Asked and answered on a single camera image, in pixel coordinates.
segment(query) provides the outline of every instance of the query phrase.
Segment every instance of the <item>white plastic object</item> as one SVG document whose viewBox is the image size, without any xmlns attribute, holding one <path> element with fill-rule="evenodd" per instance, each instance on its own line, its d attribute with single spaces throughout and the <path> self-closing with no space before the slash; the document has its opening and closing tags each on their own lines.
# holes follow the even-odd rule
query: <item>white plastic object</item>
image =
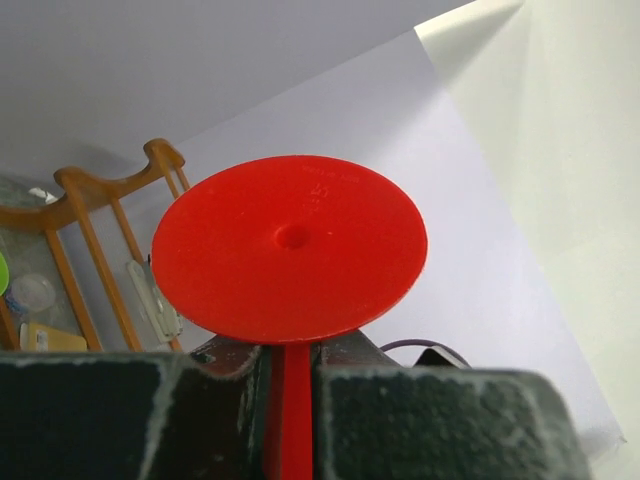
<svg viewBox="0 0 640 480">
<path fill-rule="evenodd" d="M 26 315 L 51 307 L 56 301 L 56 291 L 44 275 L 27 273 L 11 282 L 4 298 L 9 310 Z"/>
<path fill-rule="evenodd" d="M 168 342 L 180 335 L 183 328 L 182 317 L 160 293 L 153 282 L 153 277 L 148 277 L 151 275 L 148 266 L 132 260 L 127 264 L 127 270 L 158 339 L 161 342 Z"/>
</svg>

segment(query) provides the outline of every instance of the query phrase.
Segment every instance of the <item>dimple in red disc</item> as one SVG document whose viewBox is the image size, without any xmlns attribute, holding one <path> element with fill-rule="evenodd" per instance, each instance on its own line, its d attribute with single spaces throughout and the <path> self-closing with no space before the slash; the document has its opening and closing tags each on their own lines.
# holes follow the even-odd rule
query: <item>dimple in red disc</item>
<svg viewBox="0 0 640 480">
<path fill-rule="evenodd" d="M 259 344 L 339 335 L 390 309 L 420 274 L 427 235 L 394 183 L 294 155 L 244 163 L 188 190 L 156 231 L 169 302 L 212 332 Z"/>
</svg>

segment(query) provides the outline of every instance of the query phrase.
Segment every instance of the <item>clear plastic container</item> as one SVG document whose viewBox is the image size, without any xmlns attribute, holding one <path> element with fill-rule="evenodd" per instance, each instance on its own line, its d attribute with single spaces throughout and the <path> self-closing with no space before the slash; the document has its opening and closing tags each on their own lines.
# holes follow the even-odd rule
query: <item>clear plastic container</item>
<svg viewBox="0 0 640 480">
<path fill-rule="evenodd" d="M 51 307 L 56 301 L 56 291 L 44 275 L 27 273 L 9 284 L 4 299 L 9 310 L 26 315 Z"/>
</svg>

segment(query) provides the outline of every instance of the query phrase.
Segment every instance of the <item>white paper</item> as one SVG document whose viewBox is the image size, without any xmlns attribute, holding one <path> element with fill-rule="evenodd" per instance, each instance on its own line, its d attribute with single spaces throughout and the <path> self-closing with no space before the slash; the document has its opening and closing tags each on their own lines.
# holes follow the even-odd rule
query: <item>white paper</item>
<svg viewBox="0 0 640 480">
<path fill-rule="evenodd" d="M 621 439 L 478 145 L 414 32 L 178 148 L 194 182 L 240 162 L 292 153 L 348 159 L 395 181 L 423 214 L 428 261 L 406 298 L 364 328 L 367 335 L 378 345 L 436 340 L 476 367 L 540 372 L 568 402 L 590 453 Z M 418 353 L 393 355 L 412 363 Z"/>
</svg>

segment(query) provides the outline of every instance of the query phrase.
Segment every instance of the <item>white surface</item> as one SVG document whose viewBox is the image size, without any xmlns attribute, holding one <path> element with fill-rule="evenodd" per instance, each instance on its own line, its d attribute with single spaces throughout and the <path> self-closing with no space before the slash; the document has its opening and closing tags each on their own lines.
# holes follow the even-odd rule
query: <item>white surface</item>
<svg viewBox="0 0 640 480">
<path fill-rule="evenodd" d="M 5 0 L 0 170 L 120 175 L 468 0 Z"/>
<path fill-rule="evenodd" d="M 493 175 L 413 32 L 178 148 L 193 181 L 288 153 L 347 158 L 387 175 L 421 209 L 430 254 L 409 295 L 365 331 L 378 343 L 442 341 L 476 366 L 543 372 L 568 400 L 590 453 L 620 437 Z"/>
<path fill-rule="evenodd" d="M 519 3 L 418 33 L 625 432 L 596 476 L 637 480 L 640 3 Z"/>
</svg>

